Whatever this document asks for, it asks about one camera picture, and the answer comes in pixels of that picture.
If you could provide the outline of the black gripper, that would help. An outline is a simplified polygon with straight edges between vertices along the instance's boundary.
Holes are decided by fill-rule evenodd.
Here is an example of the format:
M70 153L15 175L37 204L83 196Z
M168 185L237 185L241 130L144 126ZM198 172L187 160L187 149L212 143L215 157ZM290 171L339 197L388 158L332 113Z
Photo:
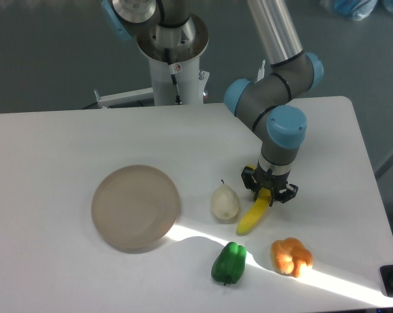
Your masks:
M298 186L287 182L290 171L290 166L258 162L257 168L245 166L241 178L245 188L252 191L254 201L261 189L268 190L271 196L269 207L272 207L275 202L286 203L296 197Z

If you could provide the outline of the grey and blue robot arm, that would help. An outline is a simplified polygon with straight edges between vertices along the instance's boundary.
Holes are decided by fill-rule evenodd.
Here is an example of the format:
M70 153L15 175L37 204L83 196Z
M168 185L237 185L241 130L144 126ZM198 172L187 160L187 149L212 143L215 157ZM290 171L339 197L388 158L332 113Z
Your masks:
M288 182L305 138L305 114L290 105L323 77L319 58L306 53L284 1L249 1L248 6L271 72L254 82L234 81L224 104L262 143L254 169L242 180L256 198L268 190L271 202L286 203L298 188ZM202 104L207 75L199 69L209 34L188 1L103 1L102 11L115 34L136 39L148 59L157 106Z

